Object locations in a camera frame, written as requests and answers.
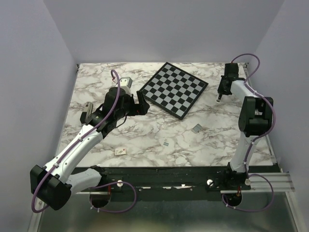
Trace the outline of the white stapler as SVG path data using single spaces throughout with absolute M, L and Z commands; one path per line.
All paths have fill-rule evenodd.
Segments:
M 223 95 L 222 95 L 221 93 L 218 93 L 218 94 L 217 94 L 217 98 L 216 98 L 216 102 L 217 102 L 217 103 L 220 103 L 220 102 L 221 102 L 222 96 L 223 96 Z

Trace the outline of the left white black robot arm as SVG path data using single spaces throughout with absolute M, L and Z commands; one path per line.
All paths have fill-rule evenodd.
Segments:
M 37 213 L 35 200 L 40 199 L 54 210 L 62 208 L 71 195 L 88 188 L 104 190 L 106 177 L 97 167 L 73 174 L 85 155 L 100 143 L 117 122 L 127 116 L 143 116 L 150 108 L 141 91 L 137 91 L 139 102 L 121 87 L 112 87 L 105 95 L 104 103 L 86 118 L 84 125 L 69 145 L 43 167 L 35 165 L 30 171 L 30 187 L 33 194 L 31 208 Z

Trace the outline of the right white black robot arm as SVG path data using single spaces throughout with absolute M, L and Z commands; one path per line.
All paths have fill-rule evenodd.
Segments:
M 217 102 L 224 95 L 235 95 L 242 102 L 238 120 L 240 139 L 229 167 L 233 172 L 245 173 L 248 171 L 253 149 L 272 128 L 273 99 L 259 94 L 248 85 L 246 79 L 240 78 L 236 63 L 225 64 L 217 93 Z

